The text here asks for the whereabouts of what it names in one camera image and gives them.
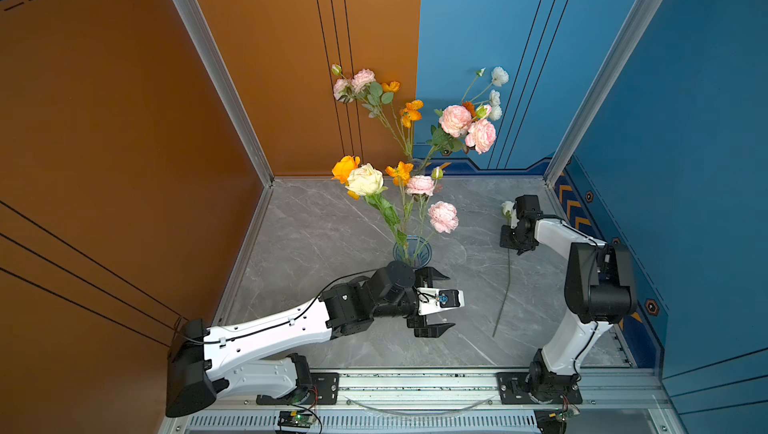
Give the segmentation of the purple glass vase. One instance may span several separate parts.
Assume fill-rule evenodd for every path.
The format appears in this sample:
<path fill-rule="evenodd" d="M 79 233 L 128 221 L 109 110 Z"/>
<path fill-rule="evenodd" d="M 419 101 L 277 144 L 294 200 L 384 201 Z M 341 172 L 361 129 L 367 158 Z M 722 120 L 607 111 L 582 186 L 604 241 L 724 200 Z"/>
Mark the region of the purple glass vase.
<path fill-rule="evenodd" d="M 414 270 L 426 267 L 432 259 L 432 248 L 430 243 L 423 237 L 408 235 L 406 244 L 396 244 L 393 247 L 393 258 L 408 264 Z"/>

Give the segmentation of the white rose stem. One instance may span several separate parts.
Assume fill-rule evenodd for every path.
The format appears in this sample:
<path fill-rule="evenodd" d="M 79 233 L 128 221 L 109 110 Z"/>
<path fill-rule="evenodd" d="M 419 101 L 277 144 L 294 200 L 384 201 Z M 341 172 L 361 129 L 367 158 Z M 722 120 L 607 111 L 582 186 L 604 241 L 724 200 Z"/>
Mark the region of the white rose stem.
<path fill-rule="evenodd" d="M 515 203 L 513 201 L 504 201 L 501 205 L 502 215 L 506 219 L 505 226 L 508 227 L 510 230 L 514 229 L 517 224 L 517 218 L 515 214 Z M 492 336 L 496 337 L 496 334 L 498 332 L 498 328 L 501 322 L 501 318 L 507 303 L 509 290 L 511 287 L 511 280 L 512 280 L 512 268 L 511 268 L 511 254 L 507 253 L 507 278 L 506 278 L 506 285 L 502 297 L 502 303 L 499 308 L 499 311 L 496 316 L 494 329 L 492 332 Z"/>

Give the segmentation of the pink white bud stem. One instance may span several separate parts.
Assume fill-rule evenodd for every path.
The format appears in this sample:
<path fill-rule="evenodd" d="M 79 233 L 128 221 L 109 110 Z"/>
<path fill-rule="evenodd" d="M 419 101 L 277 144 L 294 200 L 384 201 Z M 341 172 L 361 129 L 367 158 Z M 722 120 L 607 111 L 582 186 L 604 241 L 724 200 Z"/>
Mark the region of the pink white bud stem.
<path fill-rule="evenodd" d="M 417 212 L 416 234 L 422 238 L 417 243 L 412 258 L 425 250 L 434 233 L 451 234 L 459 226 L 456 207 L 445 201 L 434 200 L 434 196 L 440 190 L 440 182 L 445 170 L 449 166 L 449 163 L 444 163 L 435 167 L 430 175 L 412 176 L 406 184 L 405 193 L 411 197 L 410 204 Z"/>

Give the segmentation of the yellow flower stem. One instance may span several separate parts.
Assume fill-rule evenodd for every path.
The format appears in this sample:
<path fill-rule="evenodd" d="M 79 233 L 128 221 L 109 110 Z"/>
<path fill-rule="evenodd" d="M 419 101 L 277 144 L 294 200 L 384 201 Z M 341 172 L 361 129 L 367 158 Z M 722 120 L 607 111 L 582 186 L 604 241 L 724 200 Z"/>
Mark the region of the yellow flower stem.
<path fill-rule="evenodd" d="M 407 185 L 411 179 L 411 172 L 414 168 L 413 164 L 399 162 L 396 167 L 387 167 L 386 174 L 392 178 L 393 184 L 399 188 L 402 204 L 402 216 L 399 226 L 399 231 L 407 236 L 408 234 L 408 222 L 411 218 L 413 211 L 413 199 L 407 194 Z"/>

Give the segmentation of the cream rose stem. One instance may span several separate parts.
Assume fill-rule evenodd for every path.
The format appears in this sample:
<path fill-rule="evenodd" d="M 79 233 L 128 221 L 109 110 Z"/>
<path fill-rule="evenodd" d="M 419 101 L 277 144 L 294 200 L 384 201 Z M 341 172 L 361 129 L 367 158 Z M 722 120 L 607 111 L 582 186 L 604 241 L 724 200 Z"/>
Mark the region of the cream rose stem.
<path fill-rule="evenodd" d="M 370 164 L 365 164 L 350 171 L 344 186 L 350 197 L 362 198 L 382 216 L 393 235 L 397 249 L 405 254 L 408 247 L 407 234 L 402 229 L 401 218 L 395 206 L 383 195 L 386 190 L 383 174 Z"/>

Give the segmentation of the pale pink rose stem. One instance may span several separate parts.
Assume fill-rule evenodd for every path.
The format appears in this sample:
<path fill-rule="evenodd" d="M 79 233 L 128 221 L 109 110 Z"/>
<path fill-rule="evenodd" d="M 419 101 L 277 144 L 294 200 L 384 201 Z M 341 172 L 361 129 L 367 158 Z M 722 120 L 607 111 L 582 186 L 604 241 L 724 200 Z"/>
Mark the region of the pale pink rose stem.
<path fill-rule="evenodd" d="M 435 111 L 438 121 L 431 128 L 426 160 L 456 153 L 483 155 L 494 147 L 497 140 L 497 131 L 491 120 L 494 107 L 490 104 L 474 107 L 474 117 L 462 104 Z"/>

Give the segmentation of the orange ranunculus stem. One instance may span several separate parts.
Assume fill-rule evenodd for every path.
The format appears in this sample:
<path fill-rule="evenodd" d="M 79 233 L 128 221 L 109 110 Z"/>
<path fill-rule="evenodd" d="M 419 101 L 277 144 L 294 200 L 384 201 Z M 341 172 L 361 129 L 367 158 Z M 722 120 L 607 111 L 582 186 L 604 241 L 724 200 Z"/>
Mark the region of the orange ranunculus stem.
<path fill-rule="evenodd" d="M 360 162 L 359 157 L 345 156 L 332 169 L 333 179 L 342 184 L 347 189 L 347 194 L 355 200 L 359 200 L 360 195 L 349 186 L 359 178 Z"/>

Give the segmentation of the orange gerbera stem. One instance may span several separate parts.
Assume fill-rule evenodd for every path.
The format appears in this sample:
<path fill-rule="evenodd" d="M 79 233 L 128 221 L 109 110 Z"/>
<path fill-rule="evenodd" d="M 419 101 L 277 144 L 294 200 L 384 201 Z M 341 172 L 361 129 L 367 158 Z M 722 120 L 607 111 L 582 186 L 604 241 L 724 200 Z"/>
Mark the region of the orange gerbera stem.
<path fill-rule="evenodd" d="M 471 102 L 464 102 L 462 106 L 471 114 L 472 117 L 476 115 L 475 107 Z"/>

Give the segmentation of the clear glass vase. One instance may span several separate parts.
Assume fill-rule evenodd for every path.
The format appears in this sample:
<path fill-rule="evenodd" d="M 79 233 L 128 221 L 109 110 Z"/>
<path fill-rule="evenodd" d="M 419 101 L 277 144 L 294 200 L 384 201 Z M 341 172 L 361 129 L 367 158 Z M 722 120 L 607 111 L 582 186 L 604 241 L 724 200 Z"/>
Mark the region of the clear glass vase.
<path fill-rule="evenodd" d="M 410 165 L 412 167 L 409 171 L 410 177 L 423 175 L 426 169 L 424 159 L 409 159 L 405 165 Z"/>

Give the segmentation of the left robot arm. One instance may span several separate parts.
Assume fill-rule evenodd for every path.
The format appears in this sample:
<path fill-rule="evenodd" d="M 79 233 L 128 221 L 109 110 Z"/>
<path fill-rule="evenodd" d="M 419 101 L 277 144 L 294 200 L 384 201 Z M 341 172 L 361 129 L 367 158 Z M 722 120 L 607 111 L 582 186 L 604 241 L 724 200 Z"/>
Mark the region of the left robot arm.
<path fill-rule="evenodd" d="M 450 324 L 429 316 L 465 306 L 445 275 L 401 261 L 340 276 L 311 300 L 241 324 L 208 327 L 200 319 L 176 327 L 167 355 L 165 415 L 181 418 L 218 399 L 252 392 L 277 402 L 305 399 L 313 386 L 296 348 L 365 332 L 378 318 L 402 318 L 417 338 L 441 337 Z"/>

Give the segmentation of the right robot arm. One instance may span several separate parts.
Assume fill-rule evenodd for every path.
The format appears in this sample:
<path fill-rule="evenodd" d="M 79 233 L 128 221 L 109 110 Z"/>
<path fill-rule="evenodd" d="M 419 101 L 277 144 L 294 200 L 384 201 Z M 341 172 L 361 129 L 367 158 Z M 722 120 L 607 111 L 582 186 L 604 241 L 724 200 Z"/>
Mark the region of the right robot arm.
<path fill-rule="evenodd" d="M 578 383 L 582 363 L 600 337 L 637 307 L 629 250 L 571 227 L 543 213 L 539 198 L 523 195 L 502 204 L 508 223 L 500 246 L 519 255 L 547 246 L 566 261 L 567 312 L 551 340 L 538 349 L 526 374 L 499 373 L 501 401 L 566 405 L 582 401 Z"/>

